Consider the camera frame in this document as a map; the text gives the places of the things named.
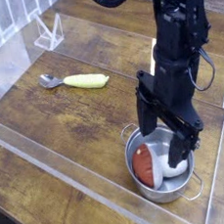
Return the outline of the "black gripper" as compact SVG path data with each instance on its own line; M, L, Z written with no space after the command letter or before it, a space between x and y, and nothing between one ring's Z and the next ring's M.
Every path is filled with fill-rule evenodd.
M139 70L136 74L139 128L148 136L157 128L157 120L174 132L170 141L168 164L176 168L199 146L202 120L193 108L194 85L187 69L156 69L155 75Z

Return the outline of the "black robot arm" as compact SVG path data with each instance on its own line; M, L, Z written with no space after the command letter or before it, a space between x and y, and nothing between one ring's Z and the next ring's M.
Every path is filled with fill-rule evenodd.
M197 82L200 60L214 64L202 48L208 41L209 22L203 0L153 0L153 6L156 68L153 75L141 70L136 75L139 128L147 136L162 120L172 130L168 160L174 168L195 149L203 129L192 97L212 85Z

